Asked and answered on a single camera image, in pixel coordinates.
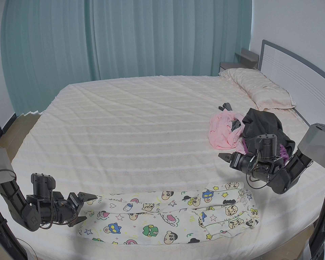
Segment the gray nightstand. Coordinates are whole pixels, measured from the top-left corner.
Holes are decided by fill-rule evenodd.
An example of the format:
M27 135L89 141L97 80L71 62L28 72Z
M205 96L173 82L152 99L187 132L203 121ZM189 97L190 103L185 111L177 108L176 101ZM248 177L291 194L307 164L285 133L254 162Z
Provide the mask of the gray nightstand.
M221 62L220 72L231 68L247 68L247 69L257 68L258 58L259 58L258 54L242 48L241 53L235 53L235 55L239 59L239 63Z

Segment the star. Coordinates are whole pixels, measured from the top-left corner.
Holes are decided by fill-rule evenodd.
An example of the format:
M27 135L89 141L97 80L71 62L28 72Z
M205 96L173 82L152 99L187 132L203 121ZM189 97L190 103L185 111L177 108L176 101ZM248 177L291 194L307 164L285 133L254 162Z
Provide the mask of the star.
M87 235L90 235L90 234L92 234L92 232L91 232L91 229L86 229L86 231L84 232L84 233L86 233Z
M168 205L174 207L175 205L177 205L177 203L175 203L175 200L172 200L172 202L170 202Z
M121 214L119 214L118 216L115 216L115 217L117 218L117 220L121 220L121 221L123 221L123 218L124 218L121 216Z
M215 215L213 215L212 214L212 216L210 217L210 219L211 219L211 221L214 221L215 222L215 219L216 219L217 217L215 217Z

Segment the bed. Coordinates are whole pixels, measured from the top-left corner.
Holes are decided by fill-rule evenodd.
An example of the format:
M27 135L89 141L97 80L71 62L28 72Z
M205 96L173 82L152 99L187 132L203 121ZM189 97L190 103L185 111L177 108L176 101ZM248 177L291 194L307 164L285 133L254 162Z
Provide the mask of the bed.
M282 121L283 131L296 144L308 124L325 122L324 118L308 118L314 106L319 109L323 105L324 109L322 99L314 98L308 107L294 89L301 87L303 78L310 93L316 91L311 91L311 86L321 92L319 72L308 65L289 51L263 41L259 70L283 88L291 88L288 90L300 116L293 109L269 111ZM293 71L300 66L310 70L305 68L298 80L291 74L296 75ZM313 100L308 93L304 95ZM68 85L43 112L14 158L18 184L23 194L32 194L31 173L49 174L56 180L56 190L66 197L79 191L131 193L167 187L183 191L203 189L209 182L246 183L243 173L218 158L220 151L207 138L210 117L225 102L242 114L255 108L237 84L223 77L153 76ZM13 233L44 259L248 260L279 247L317 219L324 200L324 173L313 163L298 184L283 195L268 187L254 190L261 224L234 238L211 242L113 245L78 237L79 225L31 233L15 223L8 212L3 211L3 215ZM0 206L6 207L3 200Z

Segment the headboard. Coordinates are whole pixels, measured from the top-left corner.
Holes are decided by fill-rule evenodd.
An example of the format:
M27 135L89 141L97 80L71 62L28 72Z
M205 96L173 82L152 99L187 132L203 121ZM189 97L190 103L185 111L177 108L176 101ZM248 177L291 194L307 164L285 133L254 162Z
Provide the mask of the headboard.
M309 125L325 123L325 72L297 54L262 41L258 69L286 89L297 103L296 112Z

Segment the mattress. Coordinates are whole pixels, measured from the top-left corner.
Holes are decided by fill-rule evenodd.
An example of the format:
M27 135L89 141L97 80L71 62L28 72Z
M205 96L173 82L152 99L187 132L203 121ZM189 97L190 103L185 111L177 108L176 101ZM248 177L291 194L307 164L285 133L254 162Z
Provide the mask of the mattress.
M32 194L31 173L52 175L56 189L93 194L201 190L207 183L245 175L218 158L208 141L209 120L229 102L246 114L254 102L232 80L208 76L110 79L65 87L26 136L12 165L23 194ZM269 110L298 144L307 125L294 110ZM13 233L44 259L252 259L279 247L318 217L324 169L313 163L282 195L253 190L260 225L234 238L185 245L127 246L77 236L53 226L29 232L2 210ZM5 203L0 200L1 208Z

